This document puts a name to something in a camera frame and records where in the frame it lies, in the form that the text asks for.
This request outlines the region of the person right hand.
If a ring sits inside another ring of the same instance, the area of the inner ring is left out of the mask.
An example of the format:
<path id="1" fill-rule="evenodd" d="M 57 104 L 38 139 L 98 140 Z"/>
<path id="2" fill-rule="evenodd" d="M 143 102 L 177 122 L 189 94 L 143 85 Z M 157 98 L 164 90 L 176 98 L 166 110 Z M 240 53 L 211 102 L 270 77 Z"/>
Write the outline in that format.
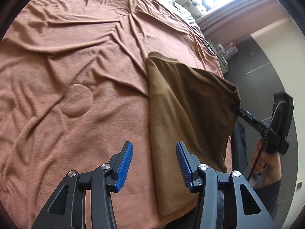
<path id="1" fill-rule="evenodd" d="M 262 143 L 263 143 L 262 139 L 260 139 L 256 143 L 256 148 L 252 156 L 252 162 L 250 168 L 253 169 L 254 174 L 259 174 L 264 171 L 265 165 L 269 166 L 268 171 L 262 182 L 262 187 L 265 187 L 268 185 L 273 185 L 277 181 L 279 181 L 282 177 L 282 173 L 281 173 L 281 159 L 278 152 L 274 154 L 269 154 L 268 152 L 262 151 L 256 163 L 256 166 L 253 167 L 256 158 L 259 154 L 259 150 L 261 149 Z"/>

